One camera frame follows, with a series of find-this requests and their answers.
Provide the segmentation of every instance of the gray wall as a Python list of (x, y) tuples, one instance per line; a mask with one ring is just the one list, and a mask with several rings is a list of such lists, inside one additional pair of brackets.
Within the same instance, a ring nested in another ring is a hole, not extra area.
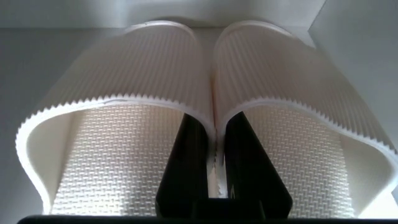
[(327, 0), (309, 33), (398, 147), (398, 1)]
[(154, 19), (188, 26), (227, 26), (245, 20), (307, 29), (325, 0), (0, 0), (0, 27), (108, 28)]

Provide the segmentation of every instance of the textured footbed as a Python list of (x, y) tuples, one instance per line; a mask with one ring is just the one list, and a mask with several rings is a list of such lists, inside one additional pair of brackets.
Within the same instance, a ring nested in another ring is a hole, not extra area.
[(155, 215), (183, 113), (119, 105), (77, 112), (52, 214)]
[[(293, 197), (290, 217), (353, 217), (339, 134), (280, 106), (245, 114)], [(182, 116), (144, 105), (76, 112), (52, 214), (154, 216)]]
[(293, 198), (289, 217), (354, 217), (338, 133), (283, 106), (244, 114)]

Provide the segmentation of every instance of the slide sandal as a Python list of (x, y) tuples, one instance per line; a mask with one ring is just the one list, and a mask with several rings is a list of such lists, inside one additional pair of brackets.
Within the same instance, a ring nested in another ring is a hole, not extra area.
[(182, 116), (213, 139), (210, 76), (181, 24), (154, 21), (83, 52), (16, 137), (44, 214), (155, 215)]
[(289, 217), (357, 217), (391, 193), (397, 151), (316, 50), (272, 24), (244, 21), (223, 31), (214, 53), (219, 140), (243, 111), (293, 198)]

